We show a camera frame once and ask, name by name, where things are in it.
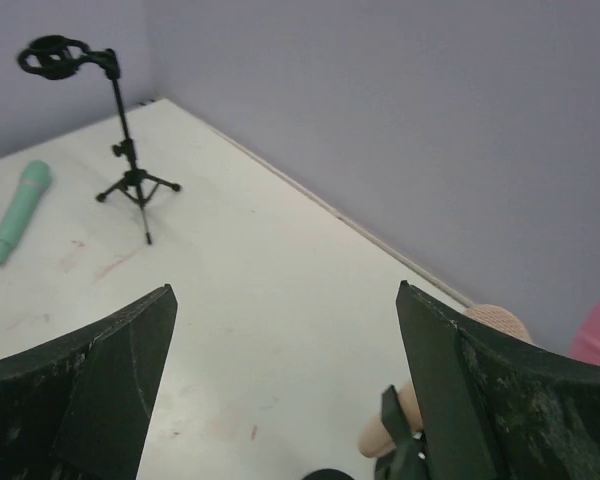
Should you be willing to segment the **beige toy microphone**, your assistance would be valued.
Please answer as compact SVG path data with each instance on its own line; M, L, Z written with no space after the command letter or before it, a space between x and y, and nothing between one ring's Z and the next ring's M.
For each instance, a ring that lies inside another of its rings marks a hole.
M518 340L533 343L523 322L502 307L490 304L474 305L468 308L464 315ZM411 432L421 434L423 420L412 379L398 391L398 400ZM365 425L358 440L358 449L366 458L380 458L395 449L395 443L383 426L380 414L376 414Z

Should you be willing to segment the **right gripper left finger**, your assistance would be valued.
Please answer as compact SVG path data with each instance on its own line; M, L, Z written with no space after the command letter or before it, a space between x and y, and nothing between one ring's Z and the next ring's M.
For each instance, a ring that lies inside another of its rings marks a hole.
M134 479L173 336L170 285L0 360L0 479Z

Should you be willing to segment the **black round-base stand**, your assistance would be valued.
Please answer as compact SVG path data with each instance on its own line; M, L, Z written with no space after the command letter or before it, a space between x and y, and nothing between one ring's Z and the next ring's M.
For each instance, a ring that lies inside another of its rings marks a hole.
M359 451L376 460L374 479L428 479L426 439L412 384L382 394L380 413L366 425Z

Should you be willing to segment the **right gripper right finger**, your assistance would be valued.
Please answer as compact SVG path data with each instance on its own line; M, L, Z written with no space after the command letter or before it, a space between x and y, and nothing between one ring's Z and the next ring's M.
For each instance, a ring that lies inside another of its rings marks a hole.
M435 479L600 479L600 366L472 320L408 282L396 308Z

